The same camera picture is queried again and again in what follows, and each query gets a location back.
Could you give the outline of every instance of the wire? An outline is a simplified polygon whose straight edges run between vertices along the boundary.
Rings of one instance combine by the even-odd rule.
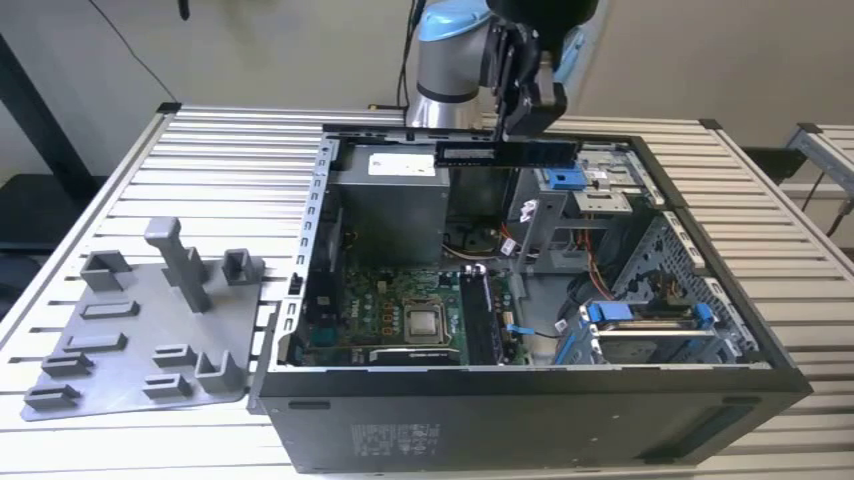
[[[837,215],[837,218],[833,219],[833,224],[830,225],[830,230],[827,230],[827,233],[825,234],[826,236],[831,236],[834,233],[837,233],[837,228],[839,228],[839,224],[842,223],[842,218],[845,218],[845,214],[839,213]]]
[[[415,1],[410,2],[410,13],[406,16],[406,38],[403,41],[403,60],[400,62],[400,71],[398,72],[398,90],[396,90],[396,105],[398,107],[403,107],[400,102],[400,91],[403,90],[403,98],[406,100],[406,107],[410,107],[410,89],[407,87],[407,78],[406,78],[406,62],[410,58],[410,47],[412,45],[412,35],[415,33],[415,26],[412,14],[415,12]]]
[[[815,189],[818,188],[818,185],[822,183],[823,179],[825,179],[825,172],[818,174],[818,178],[815,179],[815,183],[813,184],[813,189],[810,190],[810,193],[807,193],[806,195],[806,200],[803,200],[803,205],[801,206],[802,212],[806,212],[806,206],[810,204],[810,200],[813,200]]]
[[[534,332],[534,335],[536,335],[538,337],[543,337],[543,338],[551,338],[554,340],[559,340],[559,339],[563,338],[560,335],[548,335],[548,334],[546,334],[543,332]]]
[[[467,255],[462,252],[458,252],[451,247],[448,247],[444,243],[442,244],[442,248],[455,257],[462,258],[463,260],[480,261],[480,260],[494,260],[498,257],[482,257],[478,255]]]
[[[606,300],[614,300],[614,296],[608,293],[608,287],[604,283],[604,279],[602,278],[599,267],[596,267],[596,258],[592,253],[592,243],[590,241],[590,230],[584,230],[583,235],[587,244],[587,269],[590,272],[590,280],[592,281],[592,285],[596,287],[596,290],[599,290],[599,293],[606,298]]]
[[[503,223],[502,223],[502,235],[504,235],[507,240],[512,240],[512,243],[519,245],[519,248],[522,248],[522,244],[516,242],[516,240],[512,238],[512,236],[510,235],[510,230],[507,230],[507,225],[504,225]],[[539,252],[528,253],[527,256],[531,258],[539,258]]]
[[[145,62],[143,62],[143,59],[139,58],[139,55],[136,55],[136,52],[133,51],[133,48],[131,47],[131,44],[128,43],[127,39],[124,38],[124,35],[121,35],[121,32],[119,31],[119,28],[116,27],[115,23],[112,23],[112,20],[109,20],[109,17],[107,16],[104,11],[101,10],[101,7],[97,6],[97,3],[95,3],[95,0],[88,0],[88,2],[89,2],[89,5],[92,5],[92,7],[95,8],[95,10],[97,10],[97,13],[100,13],[100,15],[104,18],[104,20],[107,21],[107,23],[109,24],[109,27],[112,28],[112,31],[116,32],[116,35],[119,36],[119,39],[121,40],[121,43],[124,43],[124,46],[127,47],[128,52],[131,53],[131,56],[136,59],[136,61],[143,66],[145,71],[151,74],[152,78],[157,81],[157,83],[163,87],[163,90],[165,90],[165,93],[169,96],[169,98],[172,99],[172,101],[177,102],[177,98],[175,98],[175,95],[172,94],[172,91],[167,88],[165,84],[163,83],[163,80],[160,80],[160,77],[157,77],[157,75],[151,70],[151,68],[148,68],[148,65],[145,65]]]

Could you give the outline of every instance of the metal rail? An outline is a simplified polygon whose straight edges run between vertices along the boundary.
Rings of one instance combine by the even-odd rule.
[[[119,249],[132,263],[159,261],[141,240],[152,216],[181,217],[184,243],[205,257],[236,247],[265,257],[263,326],[287,292],[320,125],[400,122],[395,112],[189,106],[157,116],[0,323],[0,473],[296,477],[268,419],[248,415],[243,402],[25,423],[21,396],[83,291],[88,252]],[[567,118],[555,130],[643,136],[817,393],[696,469],[467,472],[466,478],[854,477],[850,262],[722,132],[696,121],[602,118]],[[255,340],[257,354],[260,334]]]

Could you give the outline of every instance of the metal frame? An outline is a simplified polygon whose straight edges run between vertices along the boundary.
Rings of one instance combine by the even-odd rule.
[[[801,151],[854,197],[854,127],[801,124],[786,148]]]
[[[492,121],[494,117],[484,118],[487,125]],[[233,239],[255,251],[289,248],[296,236],[288,232],[303,211],[293,178],[296,172],[311,169],[323,123],[400,125],[402,118],[399,112],[383,111],[191,106],[173,115],[156,116],[21,301],[0,322],[0,471],[64,472],[65,478],[87,480],[155,475],[177,480],[193,473],[296,478],[268,420],[251,416],[243,403],[43,424],[25,423],[17,412],[23,391],[39,372],[39,362],[31,359],[39,359],[52,348],[69,314],[64,302],[80,294],[76,272],[81,255],[93,249],[117,248],[131,261],[148,261],[144,251],[125,237],[144,217],[164,211],[193,217],[192,227],[185,223],[185,229],[192,228],[201,236],[187,245],[216,246],[221,251]],[[833,248],[821,241],[821,232],[797,215],[797,208],[781,198],[779,189],[762,172],[754,171],[738,147],[696,121],[566,117],[554,129],[644,138],[817,394],[696,468],[666,466],[596,473],[484,471],[468,472],[467,478],[850,478],[854,295],[846,293],[849,287],[841,288],[851,285],[850,264],[838,260]],[[710,169],[736,178],[708,180]],[[789,258],[754,256],[759,251],[755,248],[768,242],[809,244],[811,250],[793,252]],[[287,260],[269,259],[259,330],[275,313],[272,302],[285,296],[291,273]],[[795,291],[795,296],[783,298],[766,288],[805,285],[805,278],[814,286],[813,292],[829,287],[835,297],[806,298]],[[261,335],[256,334],[253,354],[261,352]],[[145,445],[144,455],[139,449],[113,448],[116,444]]]

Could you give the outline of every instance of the black stand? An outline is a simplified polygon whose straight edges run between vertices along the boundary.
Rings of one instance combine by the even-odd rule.
[[[49,253],[97,192],[97,182],[0,35],[0,101],[53,175],[17,175],[0,189],[0,251]]]

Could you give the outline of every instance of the gray plastic tray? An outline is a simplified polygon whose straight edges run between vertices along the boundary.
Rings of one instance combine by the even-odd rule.
[[[167,265],[128,266],[119,252],[91,255],[81,272],[89,288],[24,397],[24,420],[243,397],[264,261],[245,250],[207,262],[195,249],[185,254],[183,267],[192,265],[209,298],[204,313],[191,311],[181,289],[169,285]]]

